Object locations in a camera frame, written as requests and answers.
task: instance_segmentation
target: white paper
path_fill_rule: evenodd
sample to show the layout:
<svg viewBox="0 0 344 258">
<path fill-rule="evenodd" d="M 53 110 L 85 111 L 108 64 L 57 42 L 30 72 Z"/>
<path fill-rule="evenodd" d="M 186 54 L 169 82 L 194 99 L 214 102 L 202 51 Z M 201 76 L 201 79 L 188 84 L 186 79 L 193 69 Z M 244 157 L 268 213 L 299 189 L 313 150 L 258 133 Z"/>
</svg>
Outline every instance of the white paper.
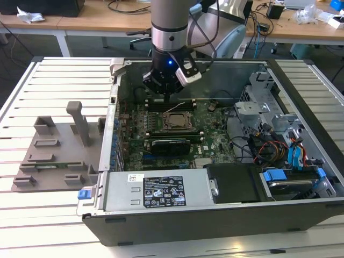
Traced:
<svg viewBox="0 0 344 258">
<path fill-rule="evenodd" d="M 324 23 L 328 22 L 332 17 L 334 17 L 335 15 L 333 13 L 329 13 L 329 12 L 321 12 L 320 14 L 318 14 L 316 16 L 317 20 L 320 20 Z"/>
<path fill-rule="evenodd" d="M 17 7 L 17 10 L 18 10 L 17 17 L 25 23 L 30 24 L 31 22 L 40 22 L 42 20 L 45 20 L 41 13 L 25 12 L 25 11 L 19 9 L 19 7 Z"/>
</svg>

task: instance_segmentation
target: wooden desk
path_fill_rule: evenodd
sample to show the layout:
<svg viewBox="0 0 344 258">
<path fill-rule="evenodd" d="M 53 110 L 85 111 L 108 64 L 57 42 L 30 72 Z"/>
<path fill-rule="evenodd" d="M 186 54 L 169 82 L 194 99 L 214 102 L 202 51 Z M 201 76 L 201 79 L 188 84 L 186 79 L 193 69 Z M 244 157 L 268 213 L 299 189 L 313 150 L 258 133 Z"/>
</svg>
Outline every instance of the wooden desk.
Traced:
<svg viewBox="0 0 344 258">
<path fill-rule="evenodd" d="M 25 23 L 21 21 L 16 15 L 0 15 L 0 20 L 8 28 L 41 28 L 41 29 L 54 29 L 58 28 L 58 23 L 62 16 L 45 16 L 45 20 L 37 23 Z"/>
<path fill-rule="evenodd" d="M 136 10 L 149 6 L 136 2 L 120 2 L 118 9 L 123 11 Z M 151 27 L 151 14 L 126 15 L 111 11 L 108 2 L 102 0 L 86 0 L 84 8 L 77 18 L 63 17 L 58 23 L 60 30 L 87 31 L 138 31 Z"/>
<path fill-rule="evenodd" d="M 260 3 L 267 0 L 255 0 L 253 10 Z M 93 36 L 102 37 L 103 46 L 106 46 L 106 37 L 126 37 L 126 31 L 144 30 L 151 26 L 151 15 L 125 15 L 111 11 L 107 7 L 108 2 L 103 0 L 85 0 L 85 5 L 76 18 L 45 16 L 46 21 L 27 24 L 20 21 L 17 16 L 0 15 L 1 21 L 8 26 L 13 33 L 18 34 L 43 34 L 56 36 L 63 56 L 71 56 L 68 45 L 68 36 Z M 318 7 L 327 11 L 329 0 L 317 3 Z M 121 10 L 135 10 L 148 4 L 136 3 L 135 0 L 120 2 Z M 266 13 L 267 8 L 260 10 Z M 319 21 L 318 24 L 298 25 L 293 19 L 294 11 L 286 10 L 279 20 L 273 20 L 274 31 L 266 39 L 266 42 L 297 43 L 317 45 L 342 45 L 344 42 L 344 30 L 335 30 L 328 24 Z M 258 15 L 258 21 L 269 24 L 270 22 Z M 8 31 L 0 27 L 0 33 Z M 249 41 L 253 35 L 253 22 L 247 24 L 247 36 Z"/>
<path fill-rule="evenodd" d="M 255 10 L 260 3 L 266 1 L 254 1 L 252 10 Z M 318 2 L 317 7 L 324 10 L 333 12 L 335 11 L 329 6 L 330 1 Z M 266 15 L 267 8 L 263 8 L 260 11 Z M 336 30 L 332 26 L 318 21 L 317 24 L 297 24 L 293 19 L 294 10 L 283 11 L 279 20 L 272 20 L 274 22 L 274 30 L 271 35 L 267 37 L 267 41 L 284 42 L 284 43 L 300 43 L 303 41 L 305 44 L 320 44 L 320 45 L 332 45 L 338 41 L 343 44 L 344 42 L 344 30 Z M 262 15 L 257 15 L 257 19 L 261 23 L 270 25 L 270 21 L 264 18 Z M 253 21 L 249 19 L 247 24 L 247 36 L 252 36 L 254 31 Z"/>
</svg>

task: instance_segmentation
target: blue cable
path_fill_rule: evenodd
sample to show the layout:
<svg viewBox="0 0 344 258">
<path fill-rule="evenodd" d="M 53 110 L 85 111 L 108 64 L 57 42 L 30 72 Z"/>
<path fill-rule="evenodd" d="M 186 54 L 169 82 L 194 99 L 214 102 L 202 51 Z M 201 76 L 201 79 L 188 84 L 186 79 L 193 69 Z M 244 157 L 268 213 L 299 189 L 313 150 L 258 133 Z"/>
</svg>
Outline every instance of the blue cable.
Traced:
<svg viewBox="0 0 344 258">
<path fill-rule="evenodd" d="M 257 42 L 257 45 L 256 45 L 256 51 L 254 52 L 253 59 L 256 58 L 256 54 L 257 54 L 257 50 L 258 50 L 258 46 L 259 46 L 259 36 L 260 36 L 260 28 L 258 26 L 258 42 Z"/>
</svg>

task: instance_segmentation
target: table leg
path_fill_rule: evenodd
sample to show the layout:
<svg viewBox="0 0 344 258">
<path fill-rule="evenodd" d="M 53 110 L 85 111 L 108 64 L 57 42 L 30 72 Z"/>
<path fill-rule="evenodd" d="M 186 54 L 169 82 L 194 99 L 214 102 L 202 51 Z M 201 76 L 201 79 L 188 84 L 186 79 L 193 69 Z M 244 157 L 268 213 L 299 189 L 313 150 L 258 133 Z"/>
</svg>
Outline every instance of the table leg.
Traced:
<svg viewBox="0 0 344 258">
<path fill-rule="evenodd" d="M 1 33 L 1 34 L 0 34 L 0 43 L 1 43 L 2 45 L 7 45 L 8 42 L 9 42 L 9 41 L 8 41 L 7 38 L 6 38 L 5 33 Z"/>
<path fill-rule="evenodd" d="M 102 37 L 102 43 L 104 48 L 108 47 L 108 39 L 106 37 Z"/>
<path fill-rule="evenodd" d="M 243 54 L 245 53 L 245 49 L 247 47 L 247 44 L 249 43 L 249 38 L 245 37 L 240 45 L 240 47 L 236 50 L 236 52 L 233 55 L 233 58 L 235 59 L 242 59 Z"/>
<path fill-rule="evenodd" d="M 71 49 L 69 47 L 69 44 L 68 44 L 68 36 L 66 36 L 65 34 L 62 34 L 62 33 L 58 33 L 55 36 L 56 36 L 58 43 L 60 45 L 62 56 L 64 58 L 69 58 L 69 57 L 73 56 Z"/>
</svg>

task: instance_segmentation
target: slotted aluminum table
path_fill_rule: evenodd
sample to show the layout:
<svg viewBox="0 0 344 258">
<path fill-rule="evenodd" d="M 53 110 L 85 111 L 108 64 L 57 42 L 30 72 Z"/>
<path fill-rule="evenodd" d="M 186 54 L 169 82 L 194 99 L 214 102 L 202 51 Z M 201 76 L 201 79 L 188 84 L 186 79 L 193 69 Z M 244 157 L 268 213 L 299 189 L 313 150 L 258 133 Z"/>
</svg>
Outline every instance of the slotted aluminum table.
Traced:
<svg viewBox="0 0 344 258">
<path fill-rule="evenodd" d="M 71 122 L 66 113 L 71 100 L 82 102 L 82 113 L 88 121 L 106 116 L 111 87 L 109 64 L 110 58 L 44 58 L 32 62 L 1 109 L 0 257 L 343 256 L 344 216 L 333 217 L 306 232 L 105 247 L 76 215 L 76 191 L 11 193 L 13 177 L 35 133 L 32 125 L 37 116 L 52 116 L 56 123 Z M 279 64 L 344 151 L 344 114 L 338 92 L 314 66 L 286 60 Z M 302 69 L 290 69 L 295 65 Z M 272 249 L 286 253 L 270 254 Z"/>
</svg>

